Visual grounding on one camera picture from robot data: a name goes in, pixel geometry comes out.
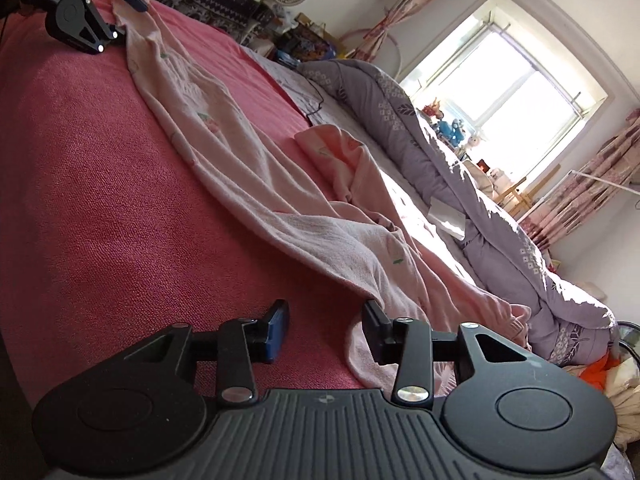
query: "orange cloth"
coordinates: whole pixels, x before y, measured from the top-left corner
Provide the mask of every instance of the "orange cloth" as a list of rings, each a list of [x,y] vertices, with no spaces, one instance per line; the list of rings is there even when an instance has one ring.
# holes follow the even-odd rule
[[[599,360],[587,366],[580,374],[580,378],[603,392],[607,383],[607,370],[615,368],[619,364],[620,359],[612,359],[607,352]]]

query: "blue toy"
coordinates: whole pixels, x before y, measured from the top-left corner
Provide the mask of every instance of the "blue toy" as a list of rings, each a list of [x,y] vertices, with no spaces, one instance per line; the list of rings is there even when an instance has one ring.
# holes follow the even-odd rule
[[[465,140],[465,134],[462,131],[463,121],[459,119],[453,119],[451,124],[447,123],[445,120],[440,120],[438,122],[438,127],[440,129],[440,133],[443,137],[445,137],[450,144],[455,148],[460,142]]]

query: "circular pad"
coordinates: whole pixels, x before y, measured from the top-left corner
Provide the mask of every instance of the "circular pad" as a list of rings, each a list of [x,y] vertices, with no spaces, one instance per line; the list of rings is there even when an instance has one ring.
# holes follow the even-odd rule
[[[178,456],[207,410],[169,367],[116,362],[61,384],[38,403],[33,433],[45,459],[84,476],[130,476]]]
[[[560,368],[474,361],[474,375],[444,402],[441,420],[471,455],[527,474],[602,462],[616,432],[607,397]]]
[[[512,390],[498,400],[497,408],[509,424],[530,431],[559,428],[569,420],[572,412],[564,397],[540,388]]]
[[[80,402],[78,416],[94,430],[123,431],[142,424],[153,408],[151,399],[141,392],[101,390]]]

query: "plush doll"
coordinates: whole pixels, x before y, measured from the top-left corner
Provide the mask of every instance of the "plush doll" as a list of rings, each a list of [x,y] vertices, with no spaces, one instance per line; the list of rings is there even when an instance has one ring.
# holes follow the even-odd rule
[[[452,131],[452,138],[451,138],[451,143],[454,146],[457,146],[460,144],[460,142],[462,142],[463,140],[465,140],[465,131],[462,129],[462,125],[464,124],[464,121],[462,119],[453,119],[451,121],[451,129]]]
[[[475,148],[480,144],[480,142],[482,142],[482,137],[480,137],[478,134],[473,134],[466,140],[465,149],[469,150],[471,148]]]

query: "black cable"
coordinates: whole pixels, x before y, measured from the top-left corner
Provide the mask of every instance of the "black cable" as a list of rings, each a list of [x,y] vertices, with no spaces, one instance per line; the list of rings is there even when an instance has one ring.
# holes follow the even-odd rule
[[[307,81],[309,81],[309,83],[311,84],[311,86],[314,88],[314,90],[316,91],[316,93],[318,94],[318,97],[320,98],[320,102],[318,103],[318,110],[314,111],[314,112],[310,112],[308,114],[305,115],[305,119],[308,121],[309,117],[311,117],[313,114],[317,114],[320,110],[322,110],[322,103],[324,103],[324,96],[320,93],[318,87],[316,86],[316,84],[311,81],[311,79],[305,77],[305,79]]]
[[[2,22],[2,29],[0,29],[0,47],[2,47],[2,37],[4,36],[4,30],[6,28],[6,22],[9,20],[8,16],[4,17],[4,22]]]

